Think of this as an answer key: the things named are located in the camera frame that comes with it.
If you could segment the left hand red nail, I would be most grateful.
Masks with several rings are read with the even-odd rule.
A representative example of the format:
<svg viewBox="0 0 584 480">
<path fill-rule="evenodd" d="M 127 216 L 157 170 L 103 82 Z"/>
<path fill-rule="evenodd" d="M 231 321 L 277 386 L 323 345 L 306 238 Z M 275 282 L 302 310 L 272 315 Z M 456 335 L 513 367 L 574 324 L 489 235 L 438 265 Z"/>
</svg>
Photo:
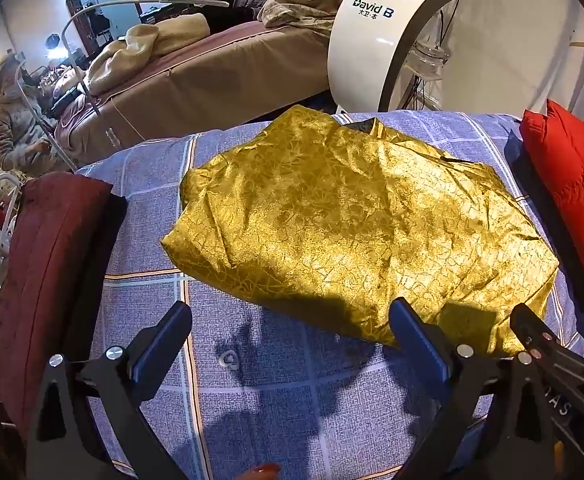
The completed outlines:
<svg viewBox="0 0 584 480">
<path fill-rule="evenodd" d="M 264 464 L 256 466 L 240 477 L 237 480 L 277 480 L 279 472 L 281 471 L 281 466 L 274 463 Z"/>
</svg>

